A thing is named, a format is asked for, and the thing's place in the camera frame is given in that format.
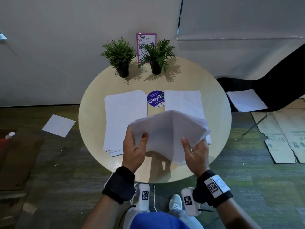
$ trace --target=chair leg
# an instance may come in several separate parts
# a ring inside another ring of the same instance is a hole
[[[242,136],[246,135],[248,132],[250,132],[251,129],[253,129],[255,126],[257,126],[259,123],[261,123],[267,116],[268,116],[268,112],[266,112],[266,115],[259,120],[255,125],[253,125],[251,128],[249,128]]]

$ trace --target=hand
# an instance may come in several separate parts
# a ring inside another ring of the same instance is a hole
[[[190,171],[200,177],[205,171],[210,169],[209,166],[209,146],[206,139],[195,145],[191,151],[191,145],[186,138],[181,139],[184,148],[185,162]]]
[[[123,162],[122,166],[128,168],[132,173],[143,164],[146,153],[146,144],[148,141],[148,133],[142,135],[140,146],[135,145],[135,138],[132,134],[130,126],[128,125],[126,136],[123,142]]]

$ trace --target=person's left hand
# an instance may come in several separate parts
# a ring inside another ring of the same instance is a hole
[[[146,153],[146,144],[148,141],[148,133],[142,135],[139,147],[135,145],[135,138],[132,134],[130,126],[128,125],[126,136],[123,142],[123,162],[122,166],[128,168],[132,173],[143,164]]]

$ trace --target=round table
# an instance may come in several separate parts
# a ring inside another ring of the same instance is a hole
[[[211,163],[221,152],[231,129],[231,109],[227,96],[216,79],[201,66],[187,59],[169,59],[169,68],[160,75],[151,73],[150,64],[138,68],[136,59],[129,65],[129,76],[121,78],[109,66],[87,88],[79,108],[79,129],[82,139],[92,156],[105,168],[114,172],[121,166],[123,155],[111,157],[103,150],[106,114],[104,99],[107,95],[142,90],[146,94],[154,90],[200,90],[202,105],[211,130],[209,146]],[[148,115],[164,111],[165,107],[148,105]],[[156,152],[147,152],[145,161],[135,173],[135,180],[144,183],[164,183],[189,177],[192,172],[184,163],[171,163]]]

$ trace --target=circular sticker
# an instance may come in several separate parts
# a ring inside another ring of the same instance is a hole
[[[164,102],[164,92],[162,91],[152,91],[147,95],[147,102],[155,107],[160,108],[165,105]]]

